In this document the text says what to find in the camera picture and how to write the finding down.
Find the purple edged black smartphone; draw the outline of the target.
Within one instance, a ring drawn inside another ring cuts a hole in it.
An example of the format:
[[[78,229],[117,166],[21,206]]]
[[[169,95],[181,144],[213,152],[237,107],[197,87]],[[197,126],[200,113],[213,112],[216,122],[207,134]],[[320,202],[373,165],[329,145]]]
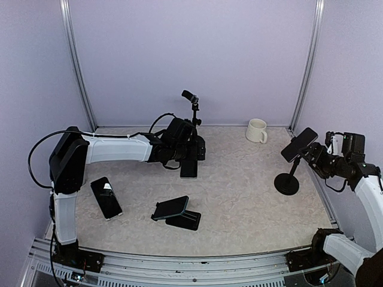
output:
[[[318,137],[318,134],[310,127],[307,127],[298,136],[294,137],[291,142],[281,151],[281,155],[291,163],[299,155],[299,150],[313,143]]]

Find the silver edged black smartphone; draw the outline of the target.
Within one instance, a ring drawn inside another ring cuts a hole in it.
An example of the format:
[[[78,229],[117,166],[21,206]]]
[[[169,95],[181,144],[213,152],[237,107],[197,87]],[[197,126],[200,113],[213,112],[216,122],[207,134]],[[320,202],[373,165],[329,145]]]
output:
[[[186,179],[197,178],[197,160],[181,160],[180,177]]]

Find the black round-base phone stand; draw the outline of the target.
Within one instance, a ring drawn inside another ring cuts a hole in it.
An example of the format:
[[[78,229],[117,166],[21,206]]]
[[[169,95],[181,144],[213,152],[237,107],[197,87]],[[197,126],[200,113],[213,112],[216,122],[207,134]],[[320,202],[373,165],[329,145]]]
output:
[[[191,109],[193,111],[193,118],[191,120],[185,119],[182,122],[182,134],[185,137],[185,142],[193,142],[197,136],[197,126],[202,123],[202,120],[197,118],[199,98],[188,90],[183,90],[181,96],[190,101]]]

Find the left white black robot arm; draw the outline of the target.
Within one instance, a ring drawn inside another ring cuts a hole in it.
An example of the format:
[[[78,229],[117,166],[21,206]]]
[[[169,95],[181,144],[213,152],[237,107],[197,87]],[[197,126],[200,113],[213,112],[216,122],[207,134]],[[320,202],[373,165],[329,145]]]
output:
[[[77,243],[75,206],[88,164],[107,161],[140,161],[166,166],[175,161],[182,178],[196,178],[198,161],[205,160],[205,140],[197,133],[200,120],[175,117],[167,128],[153,133],[99,135],[72,126],[63,131],[49,158],[55,235],[60,256],[72,266],[83,261]]]

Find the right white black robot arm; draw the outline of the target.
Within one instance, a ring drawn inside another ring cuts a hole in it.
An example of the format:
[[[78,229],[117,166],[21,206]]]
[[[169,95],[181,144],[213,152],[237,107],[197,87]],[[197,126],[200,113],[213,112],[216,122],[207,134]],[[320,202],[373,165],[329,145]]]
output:
[[[344,185],[361,201],[375,237],[375,251],[356,244],[337,229],[319,229],[312,239],[306,260],[319,265],[329,255],[339,261],[355,278],[356,286],[382,286],[382,172],[365,162],[365,137],[343,133],[341,155],[333,153],[333,132],[327,132],[326,143],[314,142],[300,150],[300,155],[322,179],[344,178]]]

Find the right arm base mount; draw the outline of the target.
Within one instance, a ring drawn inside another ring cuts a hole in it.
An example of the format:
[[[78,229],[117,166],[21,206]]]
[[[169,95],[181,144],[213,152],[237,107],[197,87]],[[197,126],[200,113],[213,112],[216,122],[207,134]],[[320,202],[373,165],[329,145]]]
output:
[[[309,249],[290,251],[285,255],[289,272],[301,271],[335,262],[336,259],[323,251],[324,241],[331,234],[343,234],[337,228],[319,228],[314,234]]]

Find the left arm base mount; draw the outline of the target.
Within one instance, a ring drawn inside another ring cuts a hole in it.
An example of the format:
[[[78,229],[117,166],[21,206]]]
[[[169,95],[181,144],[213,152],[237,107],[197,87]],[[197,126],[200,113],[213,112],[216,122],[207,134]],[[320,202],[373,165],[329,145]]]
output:
[[[53,262],[82,271],[100,273],[104,254],[80,249],[77,245],[58,245],[53,251]]]

